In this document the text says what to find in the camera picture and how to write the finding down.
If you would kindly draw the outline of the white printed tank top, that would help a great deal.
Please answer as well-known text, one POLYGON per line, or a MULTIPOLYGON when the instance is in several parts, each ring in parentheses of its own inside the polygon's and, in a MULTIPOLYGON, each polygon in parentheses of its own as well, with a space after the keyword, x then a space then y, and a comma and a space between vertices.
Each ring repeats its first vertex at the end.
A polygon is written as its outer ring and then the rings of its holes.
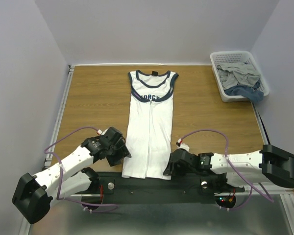
POLYGON ((131 157, 122 165, 123 178, 155 178, 164 175, 171 154, 173 93, 178 74, 128 74, 131 94, 126 147, 131 157))

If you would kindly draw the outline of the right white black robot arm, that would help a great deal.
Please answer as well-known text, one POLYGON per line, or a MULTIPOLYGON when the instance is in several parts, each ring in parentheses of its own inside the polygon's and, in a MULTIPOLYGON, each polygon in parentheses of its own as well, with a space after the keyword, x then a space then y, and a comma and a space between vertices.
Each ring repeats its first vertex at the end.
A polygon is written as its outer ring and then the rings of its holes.
POLYGON ((192 154, 179 148, 170 154, 165 176, 194 173, 221 191, 241 188, 248 183, 273 183, 294 188, 294 154, 274 145, 245 154, 192 154))

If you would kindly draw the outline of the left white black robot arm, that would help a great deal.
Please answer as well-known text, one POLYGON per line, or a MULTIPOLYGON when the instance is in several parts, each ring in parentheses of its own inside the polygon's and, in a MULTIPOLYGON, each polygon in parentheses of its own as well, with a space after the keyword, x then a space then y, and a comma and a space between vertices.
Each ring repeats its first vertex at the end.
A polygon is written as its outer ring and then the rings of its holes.
POLYGON ((37 223, 57 202, 70 201, 78 192, 99 192, 99 203, 81 202, 85 210, 92 212, 103 205, 104 186, 90 165, 106 159, 110 166, 116 166, 130 153, 123 134, 116 128, 97 130, 97 134, 86 138, 57 164, 34 175, 26 173, 19 179, 12 203, 29 224, 37 223))

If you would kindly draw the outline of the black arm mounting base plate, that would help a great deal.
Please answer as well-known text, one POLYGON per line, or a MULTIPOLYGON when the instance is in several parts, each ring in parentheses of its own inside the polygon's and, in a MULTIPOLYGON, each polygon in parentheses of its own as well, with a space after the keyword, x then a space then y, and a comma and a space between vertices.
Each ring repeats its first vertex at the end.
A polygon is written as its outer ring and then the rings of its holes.
POLYGON ((223 183, 225 175, 202 177, 193 173, 171 180, 123 178, 121 173, 100 172, 106 204, 214 204, 215 194, 229 194, 233 187, 223 183))

